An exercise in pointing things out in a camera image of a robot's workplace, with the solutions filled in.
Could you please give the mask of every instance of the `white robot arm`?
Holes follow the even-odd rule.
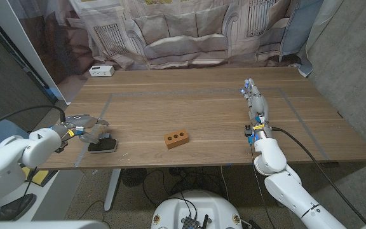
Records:
[[[109,125],[100,120],[81,114],[70,116],[65,122],[51,128],[42,128],[29,134],[28,139],[18,135],[11,136],[0,143],[0,198],[17,189],[25,181],[25,173],[18,162],[28,167],[37,167],[45,163],[50,155],[61,152],[67,140],[78,135],[86,143],[97,143],[93,135],[84,132],[95,124]]]
[[[308,228],[345,228],[302,187],[300,177],[287,164],[285,155],[272,136],[266,99],[251,78],[245,80],[245,88],[247,90],[243,89],[241,93],[248,102],[250,119],[257,122],[257,126],[246,126],[245,136],[250,144],[255,144],[255,151],[260,153],[254,160],[254,166],[260,174],[267,176],[265,186],[268,192],[294,212]]]

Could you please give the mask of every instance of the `black cable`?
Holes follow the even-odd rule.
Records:
[[[185,202],[189,202],[191,205],[193,205],[194,210],[196,211],[196,215],[194,216],[194,220],[196,220],[196,219],[197,219],[197,208],[196,208],[196,206],[194,206],[194,204],[193,204],[192,202],[190,202],[189,200],[186,200],[186,199],[184,199],[184,198],[179,198],[179,197],[170,197],[170,198],[167,198],[166,200],[173,200],[173,199],[183,200],[183,201],[185,201]]]
[[[145,196],[146,196],[146,198],[152,203],[152,205],[153,206],[155,206],[155,207],[158,207],[150,198],[149,198],[149,196],[147,195],[147,193],[146,193],[146,191],[145,191],[145,181],[146,181],[146,178],[149,176],[149,175],[151,175],[152,173],[154,173],[154,172],[156,172],[156,171],[159,171],[159,172],[161,172],[162,173],[162,176],[163,176],[163,188],[165,189],[165,191],[166,191],[166,193],[168,194],[168,195],[170,195],[169,194],[169,192],[167,191],[167,189],[166,189],[166,186],[165,186],[165,173],[162,171],[162,170],[159,170],[159,169],[156,169],[156,170],[154,170],[154,171],[152,171],[152,172],[150,172],[150,173],[148,173],[147,175],[146,175],[146,177],[145,177],[145,179],[144,179],[144,182],[142,182],[142,189],[143,189],[143,191],[144,191],[144,194],[145,194]]]
[[[96,201],[96,202],[94,202],[94,203],[92,203],[88,208],[87,208],[87,210],[78,218],[78,220],[80,220],[87,212],[88,212],[88,210],[90,210],[90,208],[92,208],[93,207],[93,205],[94,204],[96,204],[96,203],[102,203],[102,218],[101,218],[101,222],[103,222],[103,223],[106,223],[107,225],[108,225],[108,227],[111,229],[111,226],[110,226],[110,224],[108,223],[108,222],[106,222],[106,221],[104,221],[104,218],[105,218],[105,210],[104,210],[104,202],[102,201],[102,200],[98,200],[98,201]]]
[[[330,178],[326,175],[323,169],[320,167],[320,164],[316,161],[316,159],[312,156],[312,154],[300,143],[292,134],[289,134],[286,130],[283,130],[278,127],[272,127],[272,131],[280,131],[289,136],[293,141],[295,141],[311,158],[311,160],[315,163],[320,172],[325,176],[325,179],[331,184],[331,186],[335,189],[335,191],[340,195],[340,197],[348,204],[348,206],[354,211],[354,213],[366,224],[366,219],[355,209],[355,207],[349,202],[349,200],[341,193],[341,191],[337,188],[337,186],[330,180]]]
[[[27,185],[27,187],[26,187],[26,189],[25,189],[25,193],[24,193],[24,195],[22,196],[22,200],[20,201],[20,205],[19,205],[19,207],[18,207],[18,212],[19,212],[19,210],[20,210],[20,208],[21,208],[21,206],[22,206],[22,204],[24,204],[24,200],[25,200],[25,196],[26,196],[26,193],[28,192],[28,189],[29,189],[29,186],[31,185],[31,182],[32,182],[32,179],[33,179],[33,177],[35,176],[35,174],[36,174],[36,169],[37,169],[37,167],[35,167],[35,169],[33,169],[33,170],[31,170],[30,171],[30,178],[29,178],[29,182],[28,182],[28,185]]]
[[[227,199],[227,193],[225,192],[224,188],[221,185],[221,183],[222,183],[221,178],[219,176],[214,175],[214,174],[206,174],[204,172],[186,172],[186,176],[181,176],[180,175],[181,180],[179,180],[175,183],[172,190],[176,190],[176,186],[180,185],[181,183],[184,183],[184,187],[186,187],[186,183],[189,183],[191,185],[190,189],[193,189],[196,186],[196,184],[195,183],[190,183],[188,181],[188,178],[189,177],[196,177],[198,175],[203,176],[203,177],[207,177],[207,178],[209,178],[209,180],[214,182],[219,188],[219,191],[220,191],[219,195],[225,196],[225,198]]]
[[[51,106],[51,105],[40,105],[40,106],[32,106],[32,107],[29,107],[29,108],[23,108],[23,109],[11,112],[9,114],[6,114],[6,115],[0,117],[0,121],[4,120],[5,118],[9,118],[9,117],[11,117],[11,116],[13,116],[17,113],[20,113],[22,111],[28,111],[28,110],[36,109],[36,108],[53,108],[53,109],[56,109],[56,110],[60,111],[60,122],[65,122],[66,121],[66,116],[65,116],[64,111],[62,110],[62,108],[59,108],[59,107],[56,107],[56,106]]]
[[[185,203],[186,203],[187,208],[189,209],[189,218],[191,218],[191,211],[190,211],[189,204],[188,204],[186,201],[185,201]]]
[[[265,208],[266,215],[268,216],[268,220],[269,220],[269,222],[271,222],[272,227],[274,229],[276,229],[276,227],[274,226],[274,224],[272,222],[271,216],[268,213],[268,208],[266,207],[265,198],[264,198],[264,195],[262,194],[261,186],[259,184],[259,180],[258,180],[258,176],[257,176],[257,171],[255,170],[255,165],[253,166],[253,168],[254,168],[255,178],[256,178],[257,184],[258,184],[259,193],[261,194],[262,203],[264,204],[264,208]]]

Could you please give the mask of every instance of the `floor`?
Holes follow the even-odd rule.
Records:
[[[195,171],[200,168],[188,168]],[[165,186],[171,190],[177,182],[177,177],[169,174],[168,168],[160,168],[165,174]],[[263,208],[261,195],[255,182],[254,170],[251,166],[223,167],[224,177],[227,182],[230,202],[237,208],[240,216],[244,220],[253,219],[262,228],[271,228],[266,212]],[[67,212],[66,219],[78,219],[87,208],[96,200],[104,200],[106,188],[111,176],[111,170],[84,170],[85,176],[79,185],[79,189],[74,196],[72,204]],[[207,174],[220,174],[220,167],[204,167],[203,172]],[[159,205],[169,195],[163,189],[163,176],[160,172],[154,172],[145,180],[146,192],[151,200]],[[218,187],[210,186],[209,190],[223,195]],[[280,228],[293,228],[289,213],[286,208],[279,208],[275,200],[269,196],[266,189],[262,189],[262,194],[268,212],[271,215],[275,226]],[[145,197],[142,185],[129,188],[122,182],[116,194],[114,205],[109,212],[105,213],[105,221],[111,228],[150,228],[155,206]],[[91,207],[82,219],[101,220],[103,207],[101,203],[96,203]]]

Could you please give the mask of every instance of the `white device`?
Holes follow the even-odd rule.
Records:
[[[93,66],[88,70],[91,76],[112,76],[114,74],[114,66]]]

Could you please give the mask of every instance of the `table leg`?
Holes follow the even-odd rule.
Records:
[[[109,186],[107,190],[107,196],[104,202],[104,210],[110,211],[112,208],[112,203],[115,199],[115,190],[118,186],[119,175],[121,174],[121,169],[113,169],[111,174],[111,179],[109,181]]]

